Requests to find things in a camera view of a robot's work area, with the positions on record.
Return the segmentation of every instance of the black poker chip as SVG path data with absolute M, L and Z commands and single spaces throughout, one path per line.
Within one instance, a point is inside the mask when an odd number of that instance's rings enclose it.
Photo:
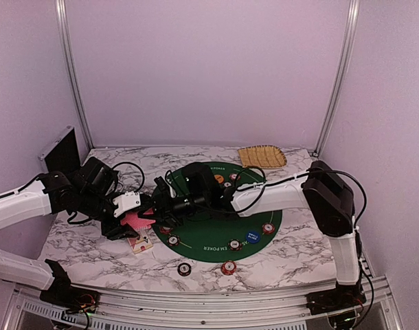
M 243 244 L 238 239 L 232 239 L 229 241 L 228 247 L 231 251 L 240 251 L 243 247 Z
M 179 239 L 179 236 L 171 235 L 170 237 L 168 237 L 167 242 L 169 246 L 176 246 L 176 245 L 179 245 L 181 240 Z
M 189 263 L 182 263 L 177 266 L 177 272 L 181 276 L 188 276 L 191 274 L 191 265 Z

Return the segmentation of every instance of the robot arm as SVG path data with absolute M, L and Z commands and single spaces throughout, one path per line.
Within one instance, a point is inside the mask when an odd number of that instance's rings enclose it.
M 315 162 L 315 168 L 331 171 L 325 163 Z M 340 285 L 356 285 L 360 279 L 359 253 L 356 248 L 354 230 L 353 193 L 336 174 L 315 175 L 297 173 L 292 177 L 265 184 L 245 184 L 233 195 L 232 206 L 239 211 L 250 205 L 265 186 L 261 198 L 240 217 L 256 213 L 288 208 L 306 208 L 312 211 L 318 228 L 328 237 L 337 268 L 337 282 Z
M 151 217 L 158 224 L 178 226 L 183 217 L 202 208 L 210 212 L 222 210 L 235 217 L 307 208 L 330 240 L 337 266 L 336 289 L 307 295 L 312 314 L 319 314 L 351 307 L 356 300 L 365 302 L 358 262 L 361 248 L 354 229 L 353 193 L 343 180 L 328 171 L 331 170 L 325 163 L 314 162 L 308 171 L 296 177 L 223 190 L 209 166 L 192 163 L 182 169 L 189 195 L 172 197 L 170 187 L 158 177 L 155 182 L 160 193 L 141 205 L 139 194 L 132 197 L 135 203 L 127 198 L 108 197 L 106 193 L 116 171 L 92 157 L 70 179 L 59 172 L 39 175 L 26 186 L 0 195 L 0 229 L 31 217 L 67 210 L 101 221 L 104 236 L 121 239 L 137 235 L 128 225 L 120 224 L 127 210 L 140 210 L 145 216 L 145 211 L 152 208 Z M 67 274 L 55 261 L 33 261 L 1 250 L 0 278 L 37 287 L 43 290 L 42 300 L 68 308 L 73 308 L 74 298 L 79 301 L 86 293 L 98 297 L 95 291 L 72 287 Z
M 227 217 L 288 208 L 309 209 L 321 232 L 330 241 L 337 268 L 336 288 L 308 294 L 312 314 L 353 307 L 366 298 L 361 286 L 361 242 L 354 227 L 352 189 L 324 162 L 316 161 L 305 172 L 263 184 L 245 184 L 221 190 L 209 166 L 193 163 L 182 169 L 189 194 L 171 197 L 162 178 L 159 194 L 153 196 L 155 219 L 167 226 L 180 225 L 181 218 L 199 210 Z
M 102 234 L 109 239 L 137 237 L 130 226 L 121 226 L 120 219 L 125 211 L 139 204 L 134 200 L 105 198 L 113 182 L 113 170 L 96 158 L 90 158 L 71 181 L 60 172 L 41 174 L 28 184 L 0 194 L 0 229 L 26 219 L 62 210 L 81 212 L 102 222 Z M 115 209 L 120 211 L 115 217 Z M 55 261 L 35 261 L 0 250 L 0 279 L 29 285 L 42 290 L 44 301 L 74 308 L 74 299 L 82 301 L 86 294 L 97 296 L 91 290 L 71 286 L 71 281 L 62 267 Z

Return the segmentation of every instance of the cable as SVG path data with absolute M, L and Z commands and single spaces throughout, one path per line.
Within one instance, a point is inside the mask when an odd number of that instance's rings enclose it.
M 255 168 L 255 169 L 259 170 L 262 173 L 262 176 L 263 176 L 263 184 L 266 182 L 266 174 L 264 173 L 264 171 L 263 171 L 263 169 L 261 167 L 258 167 L 258 166 L 248 166 L 248 167 L 245 167 L 244 169 L 242 169 L 239 173 L 237 173 L 236 179 L 234 180 L 234 188 L 236 190 L 237 190 L 237 181 L 240 178 L 240 174 L 242 174 L 243 172 L 245 172 L 245 171 L 247 171 L 247 170 L 249 170 L 251 168 Z
M 76 218 L 77 215 L 78 215 L 78 212 L 75 211 L 75 213 L 70 218 L 68 218 L 67 223 L 69 225 L 82 225 L 82 224 L 84 224 L 84 223 L 89 222 L 90 220 L 92 220 L 92 218 L 87 218 L 85 220 L 72 221 L 72 220 L 74 220 Z
M 122 190 L 122 189 L 124 188 L 124 184 L 123 184 L 122 182 L 118 182 L 118 184 L 120 184 L 120 185 L 121 185 L 120 190 Z
M 216 212 L 216 213 L 222 213 L 224 215 L 237 215 L 239 213 L 243 213 L 244 211 L 248 211 L 248 209 L 250 209 L 252 206 L 254 206 L 258 200 L 260 198 L 262 198 L 263 194 L 264 194 L 264 189 L 266 188 L 266 185 L 263 184 L 263 188 L 260 191 L 260 194 L 258 194 L 257 198 L 255 198 L 247 207 L 243 208 L 242 210 L 238 210 L 238 211 L 224 211 L 224 210 L 217 210 L 215 208 L 207 208 L 205 206 L 201 206 L 198 204 L 195 204 L 195 206 L 197 206 L 198 208 L 202 208 L 204 210 L 208 210 L 208 211 L 212 211 L 212 212 Z
M 80 296 L 80 298 L 82 298 L 82 297 L 90 297 L 90 299 L 91 299 L 91 305 L 94 305 L 95 304 L 95 299 L 93 298 L 93 296 L 91 294 L 82 294 Z
M 120 162 L 120 163 L 118 163 L 118 164 L 115 164 L 113 167 L 112 167 L 112 169 L 114 170 L 115 168 L 117 168 L 118 166 L 120 166 L 120 165 L 131 165 L 131 166 L 134 166 L 134 167 L 136 167 L 140 172 L 141 172 L 141 184 L 139 185 L 139 187 L 137 188 L 137 189 L 135 189 L 135 193 L 137 193 L 138 191 L 140 191 L 141 190 L 141 188 L 143 187 L 143 185 L 144 185 L 144 182 L 146 181 L 146 176 L 145 176 L 145 174 L 144 174 L 144 171 L 142 170 L 142 168 L 139 166 L 139 165 L 136 165 L 135 163 L 132 163 L 132 162 Z
M 111 198 L 116 193 L 116 190 L 118 188 L 118 184 L 120 184 L 120 182 L 118 182 L 118 176 L 117 175 L 116 176 L 114 175 L 114 178 L 113 178 L 113 189 L 112 189 L 112 191 L 109 194 L 106 195 L 106 198 Z
M 365 278 L 368 280 L 368 283 L 370 284 L 370 288 L 372 290 L 372 300 L 370 301 L 370 305 L 368 306 L 367 311 L 365 312 L 365 314 L 363 314 L 363 316 L 361 317 L 361 319 L 354 325 L 353 329 L 356 329 L 365 320 L 365 318 L 367 317 L 368 313 L 372 309 L 373 303 L 374 303 L 374 287 L 373 287 L 373 282 L 370 279 L 370 277 L 368 277 L 368 275 L 364 272 L 362 266 L 361 266 L 361 272 L 365 276 Z
M 361 313 L 363 313 L 363 310 L 365 309 L 363 303 L 359 299 L 356 299 L 356 301 L 359 303 L 359 306 L 361 306 Z
M 84 330 L 87 330 L 88 328 L 89 328 L 89 326 L 91 325 L 91 321 L 90 321 L 90 319 L 89 319 L 89 315 L 88 315 L 88 313 L 84 310 L 84 309 L 82 309 L 83 310 L 83 313 L 85 314 L 85 316 L 86 316 L 86 322 L 87 322 L 87 324 L 86 324 L 86 327 L 84 328 Z
M 34 181 L 36 181 L 37 179 L 38 179 L 38 177 L 40 177 L 42 175 L 42 173 L 41 174 L 38 174 L 38 175 L 36 175 L 33 179 L 31 179 L 31 181 L 29 181 L 26 185 L 24 185 L 24 186 L 22 186 L 22 187 L 20 187 L 17 191 L 18 192 L 21 192 L 21 191 L 23 191 L 23 190 L 25 190 L 27 187 L 29 187 Z M 3 195 L 0 195 L 0 199 L 2 199 L 2 198 L 5 198 L 5 197 L 8 197 L 8 196 L 12 196 L 12 195 L 14 195 L 14 191 L 10 191 L 10 192 L 7 192 L 6 194 L 3 194 Z
M 312 170 L 303 174 L 298 175 L 297 177 L 287 177 L 286 179 L 277 181 L 277 182 L 271 182 L 271 183 L 266 183 L 265 185 L 268 187 L 272 187 L 272 186 L 277 186 L 279 184 L 283 184 L 295 179 L 299 179 L 300 177 L 307 177 L 309 175 L 315 175 L 315 174 L 322 174 L 322 173 L 334 173 L 334 174 L 339 174 L 339 175 L 343 175 L 345 177 L 350 178 L 357 186 L 358 188 L 361 190 L 361 193 L 363 195 L 363 207 L 361 209 L 361 211 L 359 212 L 359 214 L 356 217 L 356 220 L 354 221 L 354 227 L 356 227 L 356 224 L 358 223 L 358 220 L 361 218 L 361 215 L 365 212 L 365 209 L 367 208 L 367 194 L 365 193 L 364 188 L 362 187 L 362 185 L 359 183 L 359 181 L 353 177 L 352 175 L 348 174 L 347 172 L 343 172 L 342 170 Z M 238 189 L 237 191 L 246 191 L 249 189 L 254 188 L 253 186 L 249 186 L 243 189 Z
M 182 196 L 185 196 L 185 195 L 186 195 L 186 194 L 185 194 L 185 192 L 182 190 L 181 186 L 177 183 L 176 178 L 174 178 L 173 172 L 172 172 L 171 170 L 168 170 L 168 171 L 166 172 L 166 174 L 165 174 L 165 179 L 167 178 L 167 174 L 168 174 L 168 173 L 171 175 L 171 179 L 172 179 L 173 184 L 175 184 L 175 185 L 176 185 L 176 187 L 179 189 L 179 192 L 182 194 Z

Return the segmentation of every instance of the white wall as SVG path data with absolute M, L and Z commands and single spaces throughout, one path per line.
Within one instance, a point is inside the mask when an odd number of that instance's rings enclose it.
M 419 329 L 419 1 L 362 0 L 323 158 L 364 185 L 365 249 L 405 329 Z
M 54 1 L 0 1 L 0 193 L 42 171 L 38 153 L 67 126 L 77 127 Z M 52 217 L 0 231 L 0 248 L 36 258 Z M 0 281 L 0 326 L 12 285 Z
M 94 143 L 313 149 L 349 3 L 68 1 Z

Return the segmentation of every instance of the white marble surface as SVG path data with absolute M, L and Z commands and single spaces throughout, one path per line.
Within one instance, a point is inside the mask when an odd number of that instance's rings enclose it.
M 288 164 L 267 170 L 269 179 L 307 169 L 311 159 L 304 149 L 285 150 Z M 146 173 L 143 191 L 151 193 L 153 179 L 190 162 L 210 160 L 240 164 L 236 148 L 148 147 L 95 149 L 91 154 L 109 165 L 131 161 Z M 122 166 L 124 189 L 138 184 L 136 172 Z M 133 254 L 127 240 L 108 241 L 100 224 L 68 225 L 60 214 L 49 233 L 40 259 L 53 259 L 67 270 L 74 283 L 155 292 L 228 292 L 270 289 L 335 278 L 328 240 L 307 210 L 285 210 L 274 240 L 259 253 L 237 261 L 237 272 L 225 276 L 220 264 L 193 261 L 173 252 L 149 230 L 153 248 Z M 177 265 L 188 262 L 192 273 L 182 277 Z

